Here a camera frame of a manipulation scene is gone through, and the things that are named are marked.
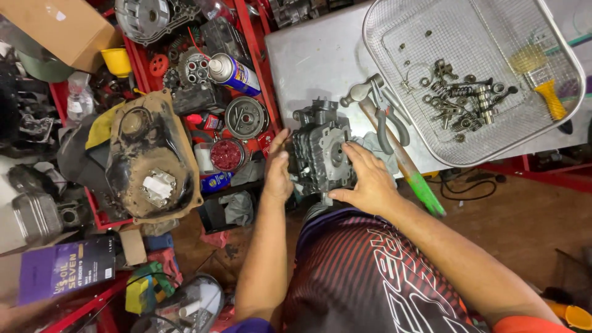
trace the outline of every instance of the engine cover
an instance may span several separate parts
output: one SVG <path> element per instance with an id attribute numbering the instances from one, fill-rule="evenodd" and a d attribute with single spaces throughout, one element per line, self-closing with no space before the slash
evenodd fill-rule
<path id="1" fill-rule="evenodd" d="M 301 128 L 294 131 L 286 150 L 290 154 L 288 172 L 302 195 L 320 193 L 324 204 L 333 200 L 327 193 L 335 188 L 351 187 L 355 171 L 341 144 L 351 138 L 347 117 L 338 117 L 338 102 L 321 100 L 294 111 Z"/>

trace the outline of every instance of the plastic bottle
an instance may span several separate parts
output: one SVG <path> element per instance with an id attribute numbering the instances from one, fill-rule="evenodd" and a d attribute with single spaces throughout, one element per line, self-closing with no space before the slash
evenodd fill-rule
<path id="1" fill-rule="evenodd" d="M 186 119 L 200 130 L 221 130 L 222 127 L 224 127 L 224 120 L 208 113 L 207 111 L 202 111 L 197 114 L 190 114 L 186 117 Z"/>
<path id="2" fill-rule="evenodd" d="M 234 12 L 222 0 L 194 0 L 195 4 L 200 6 L 202 14 L 208 19 L 213 20 L 217 17 L 224 17 L 230 24 L 236 26 L 236 17 Z"/>

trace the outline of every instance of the metal workbench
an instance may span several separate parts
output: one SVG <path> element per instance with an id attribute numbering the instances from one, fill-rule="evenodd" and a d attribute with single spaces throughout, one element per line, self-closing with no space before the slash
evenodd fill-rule
<path id="1" fill-rule="evenodd" d="M 278 107 L 285 127 L 296 129 L 300 123 L 292 112 L 311 105 L 317 97 L 339 101 L 349 88 L 364 82 L 379 70 L 362 41 L 362 23 L 372 4 L 354 7 L 277 31 L 265 37 Z M 374 132 L 371 122 L 357 103 L 339 107 L 338 113 L 349 118 L 352 134 Z M 572 118 L 574 133 L 565 135 L 554 129 L 512 149 L 498 158 L 506 158 L 588 142 L 588 124 L 592 118 L 592 99 L 584 100 Z M 408 126 L 411 144 L 406 151 L 420 172 L 448 168 L 428 152 L 415 128 Z"/>

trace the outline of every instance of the lubricant bottle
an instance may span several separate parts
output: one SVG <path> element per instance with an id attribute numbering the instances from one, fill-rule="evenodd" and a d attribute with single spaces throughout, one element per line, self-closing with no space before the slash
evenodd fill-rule
<path id="1" fill-rule="evenodd" d="M 221 130 L 222 127 L 224 127 L 223 119 L 210 114 L 207 111 L 190 114 L 186 117 L 186 119 L 200 130 Z"/>

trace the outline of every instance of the stainless steel basket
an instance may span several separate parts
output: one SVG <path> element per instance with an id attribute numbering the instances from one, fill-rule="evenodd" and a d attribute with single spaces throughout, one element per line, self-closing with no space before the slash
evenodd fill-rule
<path id="1" fill-rule="evenodd" d="M 558 127 L 584 98 L 584 71 L 543 0 L 377 0 L 364 19 L 363 40 L 430 153 L 452 167 L 481 164 Z M 545 51 L 555 91 L 577 97 L 559 121 L 553 121 L 545 100 L 509 63 L 512 55 L 537 43 Z M 493 77 L 506 87 L 519 87 L 499 104 L 495 122 L 463 132 L 463 143 L 454 140 L 457 133 L 442 129 L 441 121 L 433 119 L 436 110 L 422 101 L 434 93 L 419 82 L 430 77 L 427 67 L 442 58 L 461 77 L 449 83 L 473 74 L 478 81 Z M 405 80 L 411 91 L 401 84 Z"/>

